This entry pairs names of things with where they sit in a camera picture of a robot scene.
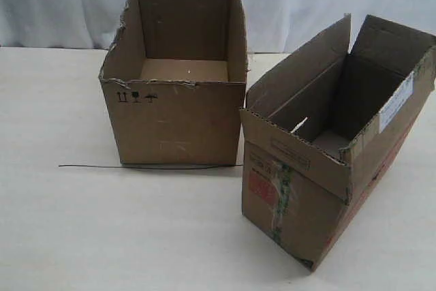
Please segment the large open cardboard box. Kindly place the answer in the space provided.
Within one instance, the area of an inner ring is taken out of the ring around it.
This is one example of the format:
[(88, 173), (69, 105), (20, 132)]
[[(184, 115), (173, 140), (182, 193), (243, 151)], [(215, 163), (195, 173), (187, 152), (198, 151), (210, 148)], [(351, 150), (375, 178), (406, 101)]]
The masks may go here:
[(234, 165), (247, 70), (241, 0), (126, 0), (98, 76), (121, 163)]

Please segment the thin black line on table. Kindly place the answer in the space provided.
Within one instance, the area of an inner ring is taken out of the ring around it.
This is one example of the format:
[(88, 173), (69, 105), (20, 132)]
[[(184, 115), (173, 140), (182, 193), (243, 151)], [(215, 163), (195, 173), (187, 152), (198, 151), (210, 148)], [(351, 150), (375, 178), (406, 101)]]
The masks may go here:
[(235, 165), (206, 165), (206, 166), (146, 166), (146, 165), (122, 165), (122, 166), (98, 166), (88, 164), (59, 164), (59, 168), (108, 168), (108, 169), (139, 169), (139, 170), (208, 170), (216, 168), (242, 167), (243, 164)]

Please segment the narrow cardboard box red print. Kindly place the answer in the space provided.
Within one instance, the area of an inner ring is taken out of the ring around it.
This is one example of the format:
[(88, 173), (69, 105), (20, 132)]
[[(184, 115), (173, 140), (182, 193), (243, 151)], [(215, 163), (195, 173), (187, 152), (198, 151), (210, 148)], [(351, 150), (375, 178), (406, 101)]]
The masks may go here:
[(435, 88), (435, 36), (345, 15), (266, 72), (240, 111), (242, 212), (314, 271)]

